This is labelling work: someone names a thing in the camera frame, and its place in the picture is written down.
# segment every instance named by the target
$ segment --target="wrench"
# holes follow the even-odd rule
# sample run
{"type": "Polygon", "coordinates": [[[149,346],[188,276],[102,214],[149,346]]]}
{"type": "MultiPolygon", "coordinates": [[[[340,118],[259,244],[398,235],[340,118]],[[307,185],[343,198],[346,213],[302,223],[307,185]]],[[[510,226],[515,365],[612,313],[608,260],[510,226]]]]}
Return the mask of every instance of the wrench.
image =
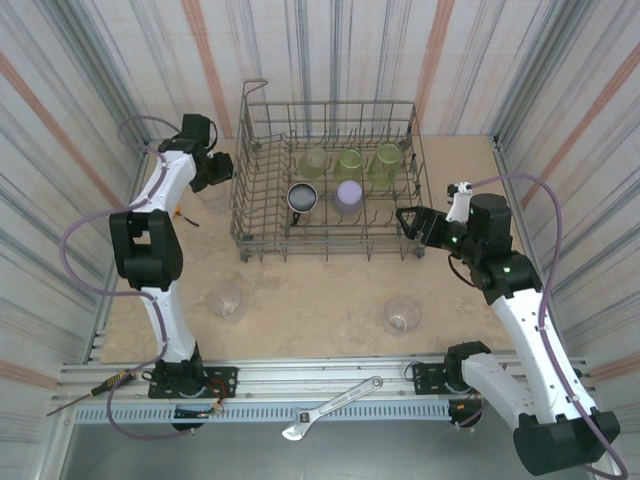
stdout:
{"type": "Polygon", "coordinates": [[[346,404],[355,402],[359,398],[379,389],[382,386],[380,377],[371,377],[360,385],[353,387],[351,390],[338,395],[333,400],[320,405],[317,408],[296,408],[296,420],[282,431],[282,436],[287,440],[302,440],[311,425],[320,417],[344,407],[346,404]]]}

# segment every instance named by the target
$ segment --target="screwdriver handle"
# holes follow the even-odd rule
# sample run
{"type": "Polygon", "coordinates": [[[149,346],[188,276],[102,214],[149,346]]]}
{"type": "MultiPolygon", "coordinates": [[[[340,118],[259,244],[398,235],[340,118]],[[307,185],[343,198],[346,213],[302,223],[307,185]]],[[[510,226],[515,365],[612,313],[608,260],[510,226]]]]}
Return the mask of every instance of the screwdriver handle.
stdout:
{"type": "MultiPolygon", "coordinates": [[[[127,375],[128,371],[129,370],[125,370],[123,372],[116,373],[114,376],[107,378],[104,382],[102,382],[97,387],[92,388],[91,389],[91,396],[95,397],[97,395],[100,395],[101,393],[108,392],[109,390],[111,390],[118,380],[120,380],[122,377],[127,375]]],[[[135,378],[135,375],[128,375],[127,378],[125,378],[122,381],[120,386],[124,385],[125,383],[130,382],[134,378],[135,378]]]]}

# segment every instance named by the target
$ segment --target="striped wall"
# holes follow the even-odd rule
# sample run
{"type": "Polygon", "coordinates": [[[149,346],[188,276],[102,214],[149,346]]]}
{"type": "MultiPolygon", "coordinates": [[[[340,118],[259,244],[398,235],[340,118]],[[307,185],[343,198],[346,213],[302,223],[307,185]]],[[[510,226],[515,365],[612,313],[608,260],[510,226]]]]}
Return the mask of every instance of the striped wall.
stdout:
{"type": "MultiPolygon", "coordinates": [[[[562,203],[556,321],[571,352],[589,360],[601,403],[621,418],[640,475],[640,2],[585,5],[504,148],[510,170],[539,175],[562,203]]],[[[531,184],[515,189],[548,268],[552,204],[531,184]]]]}
{"type": "MultiPolygon", "coordinates": [[[[25,478],[64,362],[83,361],[98,299],[57,255],[63,230],[120,205],[137,172],[117,122],[46,2],[0,6],[0,478],[25,478]]],[[[76,269],[103,285],[106,222],[72,238],[76,269]]]]}
{"type": "Polygon", "coordinates": [[[553,0],[71,0],[136,109],[236,131],[242,81],[268,100],[414,100],[425,134],[489,133],[553,0]]]}

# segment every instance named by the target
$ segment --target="black mug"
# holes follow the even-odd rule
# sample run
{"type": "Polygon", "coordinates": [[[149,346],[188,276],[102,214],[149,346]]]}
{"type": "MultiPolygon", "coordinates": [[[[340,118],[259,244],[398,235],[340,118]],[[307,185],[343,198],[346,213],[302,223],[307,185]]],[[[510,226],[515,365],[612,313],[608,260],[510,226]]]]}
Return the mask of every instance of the black mug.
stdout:
{"type": "Polygon", "coordinates": [[[287,192],[287,203],[293,210],[291,226],[295,227],[300,220],[300,215],[310,212],[318,203],[318,192],[309,183],[296,183],[291,185],[287,192]]]}

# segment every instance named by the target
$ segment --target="wire dish rack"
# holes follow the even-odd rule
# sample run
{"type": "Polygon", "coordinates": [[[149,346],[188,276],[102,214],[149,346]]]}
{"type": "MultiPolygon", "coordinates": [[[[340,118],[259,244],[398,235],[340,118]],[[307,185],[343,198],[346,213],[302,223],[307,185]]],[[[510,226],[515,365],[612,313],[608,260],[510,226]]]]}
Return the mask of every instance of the wire dish rack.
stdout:
{"type": "Polygon", "coordinates": [[[396,219],[400,207],[432,206],[424,150],[416,124],[415,105],[399,101],[258,101],[266,80],[243,86],[236,162],[231,187],[231,236],[248,261],[257,255],[408,254],[424,256],[425,246],[404,237],[396,219]],[[367,169],[384,142],[396,142],[404,153],[393,185],[374,187],[367,169]],[[298,172],[305,150],[323,148],[329,156],[324,175],[306,180],[298,172]],[[332,171],[349,147],[362,152],[363,208],[353,215],[338,213],[333,196],[338,183],[332,171]],[[318,192],[315,208],[291,226],[289,187],[307,182],[318,192]]]}

